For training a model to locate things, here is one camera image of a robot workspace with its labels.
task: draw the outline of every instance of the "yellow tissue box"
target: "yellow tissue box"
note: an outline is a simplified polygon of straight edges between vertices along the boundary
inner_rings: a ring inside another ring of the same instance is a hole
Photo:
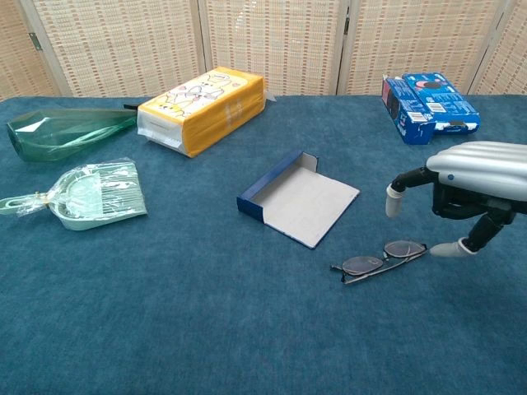
[[[264,110],[260,76],[217,67],[138,108],[138,134],[194,157]]]

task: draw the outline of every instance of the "blue carpet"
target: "blue carpet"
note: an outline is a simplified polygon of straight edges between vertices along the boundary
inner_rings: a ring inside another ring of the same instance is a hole
[[[132,99],[16,98],[33,109]],[[148,216],[85,232],[50,211],[0,218],[0,393],[527,393],[527,245],[517,216],[471,259],[425,256],[355,286],[331,264],[386,241],[433,245],[477,219],[431,213],[431,185],[384,214],[400,172],[467,140],[527,144],[527,97],[470,97],[480,131],[406,146],[379,97],[278,97],[188,159],[133,129],[57,163],[0,133],[3,198],[72,167],[136,161]],[[241,214],[236,196],[289,151],[361,190],[312,251]]]

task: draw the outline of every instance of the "eyeglasses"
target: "eyeglasses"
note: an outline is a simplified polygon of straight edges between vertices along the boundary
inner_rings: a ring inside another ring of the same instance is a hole
[[[345,261],[341,267],[332,266],[331,268],[342,272],[341,282],[347,285],[395,269],[404,263],[420,258],[427,250],[426,244],[419,244],[415,241],[392,241],[385,245],[384,257],[382,259],[377,257],[354,257]],[[403,260],[394,265],[382,268],[391,258]]]

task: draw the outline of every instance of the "cardboard box lid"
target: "cardboard box lid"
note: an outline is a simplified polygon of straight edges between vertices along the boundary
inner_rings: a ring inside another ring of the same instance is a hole
[[[294,151],[237,198],[238,209],[314,249],[359,190],[317,171],[318,158]]]

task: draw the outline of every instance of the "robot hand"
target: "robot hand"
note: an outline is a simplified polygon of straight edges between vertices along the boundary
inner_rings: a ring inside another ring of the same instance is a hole
[[[462,220],[482,215],[468,237],[438,244],[443,257],[476,254],[517,212],[527,214],[527,146],[467,142],[428,158],[425,166],[400,174],[386,189],[386,215],[397,216],[406,188],[434,184],[432,211]]]

